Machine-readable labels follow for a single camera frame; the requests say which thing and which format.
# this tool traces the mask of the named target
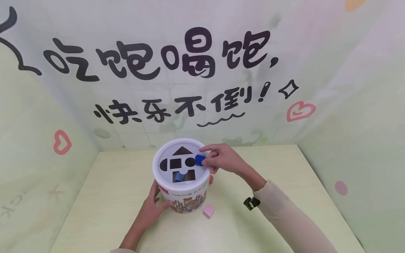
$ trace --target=pink block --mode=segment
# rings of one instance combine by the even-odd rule
[[[214,208],[211,205],[206,205],[203,214],[209,219],[214,213]]]

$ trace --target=white plastic bucket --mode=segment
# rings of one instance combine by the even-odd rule
[[[209,185],[209,169],[195,164],[195,156],[207,157],[199,151],[204,145],[183,138],[163,145],[153,158],[153,175],[165,200],[173,202],[177,213],[192,213],[205,200]]]

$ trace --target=wavy line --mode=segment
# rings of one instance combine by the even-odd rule
[[[230,115],[230,117],[227,118],[227,119],[220,118],[220,119],[219,119],[217,122],[215,122],[215,123],[208,122],[208,123],[205,124],[205,125],[197,124],[197,126],[203,128],[203,127],[206,127],[206,126],[208,126],[208,125],[216,125],[216,124],[218,124],[218,123],[221,122],[221,121],[228,121],[228,120],[230,120],[230,119],[233,118],[233,117],[235,117],[235,118],[240,118],[240,117],[242,117],[243,115],[245,115],[245,113],[242,113],[241,115],[235,115],[235,114],[232,113],[232,114]]]
[[[17,12],[11,6],[10,6],[9,10],[10,10],[9,18],[4,23],[0,24],[0,33],[10,29],[17,22]],[[0,38],[0,43],[4,44],[6,47],[8,47],[9,49],[11,49],[13,51],[13,53],[15,54],[15,56],[17,57],[17,60],[18,60],[18,69],[19,70],[32,71],[39,76],[42,75],[42,72],[39,69],[31,67],[31,66],[24,66],[24,62],[23,62],[21,53],[18,51],[18,49],[13,44],[11,44],[10,42],[8,42],[7,40],[5,40],[3,38]]]

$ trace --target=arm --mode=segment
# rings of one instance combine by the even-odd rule
[[[265,181],[250,166],[240,176],[260,200],[259,210],[294,252],[337,252],[321,229],[275,183]]]
[[[296,253],[337,252],[321,229],[299,209],[272,181],[266,181],[226,144],[212,144],[200,149],[211,153],[203,165],[215,174],[219,168],[245,180],[260,200],[259,210]]]
[[[159,216],[169,208],[169,206],[173,205],[171,201],[166,201],[165,203],[156,206],[155,203],[159,201],[159,198],[157,198],[159,192],[160,189],[158,183],[153,181],[149,195],[143,202],[138,216],[128,233],[125,235],[124,240],[118,249],[115,249],[110,253],[134,253],[145,231],[157,221]]]

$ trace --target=blue block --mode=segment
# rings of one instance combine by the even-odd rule
[[[184,175],[181,174],[180,172],[176,173],[175,180],[178,181],[178,182],[183,182],[184,181]]]
[[[203,165],[202,162],[203,162],[204,159],[205,159],[205,156],[203,156],[203,155],[196,155],[196,164],[197,164],[198,166],[202,166],[202,165]]]

